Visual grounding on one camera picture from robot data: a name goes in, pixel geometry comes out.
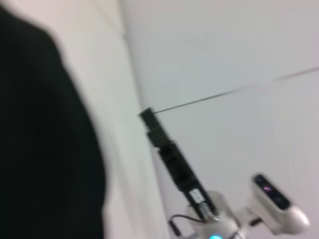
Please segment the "white wall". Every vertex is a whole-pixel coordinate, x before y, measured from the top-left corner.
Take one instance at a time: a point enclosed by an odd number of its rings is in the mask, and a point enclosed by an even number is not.
[[[48,30],[94,121],[109,187],[104,215],[111,239],[167,239],[157,179],[115,0],[7,0]]]
[[[315,0],[123,0],[143,106],[156,111],[319,66]],[[207,189],[244,206],[268,174],[308,214],[318,238],[319,74],[159,113]],[[165,213],[187,203],[155,156]],[[187,222],[179,225],[186,233]],[[252,239],[274,238],[263,226]]]

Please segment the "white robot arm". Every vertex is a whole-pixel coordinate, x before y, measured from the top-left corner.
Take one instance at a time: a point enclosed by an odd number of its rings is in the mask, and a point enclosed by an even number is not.
[[[175,215],[169,220],[177,237],[183,238],[173,222],[174,217],[187,218],[201,239],[247,239],[250,229],[259,223],[264,223],[274,235],[295,235],[310,226],[294,201],[262,174],[252,178],[252,197],[248,205],[233,212],[219,192],[204,190],[152,110],[145,110],[141,117],[149,129],[149,139],[159,149],[158,153],[177,188],[190,203],[186,216]]]

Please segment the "person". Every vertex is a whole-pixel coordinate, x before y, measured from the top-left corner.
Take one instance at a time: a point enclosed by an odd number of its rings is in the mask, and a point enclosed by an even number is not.
[[[0,238],[102,239],[105,187],[97,137],[52,39],[0,6]]]

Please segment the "led light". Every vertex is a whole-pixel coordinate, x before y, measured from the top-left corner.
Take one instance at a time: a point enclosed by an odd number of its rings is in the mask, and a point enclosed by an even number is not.
[[[221,238],[219,236],[212,236],[212,237],[210,237],[210,239],[223,239],[223,238]]]

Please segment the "black line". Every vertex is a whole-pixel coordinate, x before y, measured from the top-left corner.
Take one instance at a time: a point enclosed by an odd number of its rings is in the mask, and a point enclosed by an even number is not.
[[[317,72],[317,71],[319,71],[319,67],[314,67],[314,68],[306,69],[306,70],[303,70],[303,71],[298,71],[298,72],[295,72],[295,73],[292,73],[292,74],[289,74],[289,75],[278,77],[275,80],[273,80],[272,83],[275,83],[277,81],[282,81],[282,80],[288,80],[288,79],[291,79],[293,77],[306,75],[306,74]],[[195,103],[198,103],[198,102],[202,102],[202,101],[207,101],[207,100],[210,100],[210,99],[214,99],[214,98],[217,98],[217,97],[229,95],[229,94],[232,94],[232,93],[236,93],[236,92],[243,91],[243,90],[246,90],[246,89],[249,89],[249,88],[253,88],[253,87],[257,87],[257,86],[258,86],[258,84],[253,84],[253,85],[246,86],[246,87],[243,87],[243,88],[239,88],[239,89],[236,89],[236,90],[232,90],[232,91],[224,92],[224,93],[217,94],[217,95],[214,95],[214,96],[206,97],[206,98],[203,98],[203,99],[200,99],[200,100],[197,100],[197,101],[192,101],[192,102],[189,102],[189,103],[186,103],[186,104],[182,104],[182,105],[174,106],[174,107],[171,107],[171,108],[167,108],[165,110],[157,111],[157,112],[154,112],[154,114],[162,113],[162,112],[165,112],[165,111],[170,111],[170,110],[173,110],[173,109],[177,109],[177,108],[180,108],[180,107],[183,107],[183,106],[192,105],[192,104],[195,104]]]

